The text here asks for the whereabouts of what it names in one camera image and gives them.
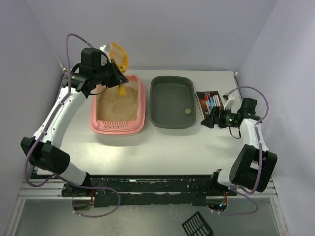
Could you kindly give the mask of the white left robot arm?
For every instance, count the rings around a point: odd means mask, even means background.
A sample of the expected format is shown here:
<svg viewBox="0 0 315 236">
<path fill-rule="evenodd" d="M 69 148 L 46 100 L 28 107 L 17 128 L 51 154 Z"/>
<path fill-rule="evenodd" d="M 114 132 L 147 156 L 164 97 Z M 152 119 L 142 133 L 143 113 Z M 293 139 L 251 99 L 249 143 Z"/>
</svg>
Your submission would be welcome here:
<svg viewBox="0 0 315 236">
<path fill-rule="evenodd" d="M 48 117 L 32 137 L 21 141 L 27 165 L 47 170 L 72 185 L 90 188 L 91 176 L 74 165 L 60 147 L 75 113 L 98 85 L 112 88 L 128 82 L 110 58 L 110 51 L 108 44 L 81 51 L 81 61 L 64 75 L 59 97 Z"/>
</svg>

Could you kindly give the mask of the dark grey plastic tray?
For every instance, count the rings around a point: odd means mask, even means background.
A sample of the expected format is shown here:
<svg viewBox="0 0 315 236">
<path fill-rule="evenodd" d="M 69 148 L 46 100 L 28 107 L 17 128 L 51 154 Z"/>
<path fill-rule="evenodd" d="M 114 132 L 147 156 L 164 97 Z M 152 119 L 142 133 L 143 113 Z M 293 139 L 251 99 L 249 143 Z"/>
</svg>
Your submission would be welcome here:
<svg viewBox="0 0 315 236">
<path fill-rule="evenodd" d="M 157 76 L 151 81 L 149 119 L 158 128 L 186 129 L 196 121 L 193 82 L 181 76 Z M 191 109 L 186 115 L 185 109 Z"/>
</svg>

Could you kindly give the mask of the pink litter box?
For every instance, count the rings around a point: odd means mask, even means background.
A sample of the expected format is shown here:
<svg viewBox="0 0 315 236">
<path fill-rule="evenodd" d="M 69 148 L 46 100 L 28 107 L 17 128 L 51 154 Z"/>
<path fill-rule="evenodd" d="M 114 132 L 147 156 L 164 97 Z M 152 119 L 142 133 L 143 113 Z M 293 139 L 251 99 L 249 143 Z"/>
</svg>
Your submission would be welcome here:
<svg viewBox="0 0 315 236">
<path fill-rule="evenodd" d="M 130 87 L 138 90 L 138 110 L 137 118 L 132 121 L 102 121 L 97 119 L 97 102 L 100 95 L 107 89 L 105 86 L 96 87 L 96 95 L 93 97 L 92 110 L 90 116 L 90 128 L 95 133 L 106 135 L 128 135 L 138 133 L 145 122 L 146 113 L 146 93 L 145 86 L 136 75 L 126 75 L 129 82 L 124 84 L 124 88 Z"/>
</svg>

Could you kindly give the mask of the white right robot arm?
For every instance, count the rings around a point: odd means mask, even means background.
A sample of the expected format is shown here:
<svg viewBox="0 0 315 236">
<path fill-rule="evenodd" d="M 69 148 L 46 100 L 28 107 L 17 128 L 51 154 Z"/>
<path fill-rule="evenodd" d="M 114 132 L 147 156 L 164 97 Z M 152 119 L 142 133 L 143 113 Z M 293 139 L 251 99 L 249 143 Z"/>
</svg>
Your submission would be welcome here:
<svg viewBox="0 0 315 236">
<path fill-rule="evenodd" d="M 233 163 L 229 182 L 233 185 L 243 187 L 249 192 L 263 192 L 271 178 L 272 172 L 278 160 L 266 146 L 261 132 L 262 118 L 256 115 L 257 101 L 245 98 L 236 113 L 231 108 L 235 98 L 224 95 L 226 104 L 223 107 L 215 106 L 201 125 L 208 128 L 237 128 L 243 147 Z"/>
</svg>

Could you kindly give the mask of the yellow litter scoop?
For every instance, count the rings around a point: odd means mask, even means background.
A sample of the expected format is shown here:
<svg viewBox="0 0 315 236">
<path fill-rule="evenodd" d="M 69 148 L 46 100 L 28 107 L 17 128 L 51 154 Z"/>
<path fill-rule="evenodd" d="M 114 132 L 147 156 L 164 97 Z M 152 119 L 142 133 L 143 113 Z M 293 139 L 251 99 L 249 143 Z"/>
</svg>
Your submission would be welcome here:
<svg viewBox="0 0 315 236">
<path fill-rule="evenodd" d="M 124 71 L 122 72 L 123 74 L 127 71 L 128 69 L 128 56 L 126 51 L 119 46 L 117 43 L 112 42 L 111 44 L 111 53 L 110 53 L 110 58 L 114 59 L 115 62 L 119 63 L 120 65 L 124 66 Z"/>
</svg>

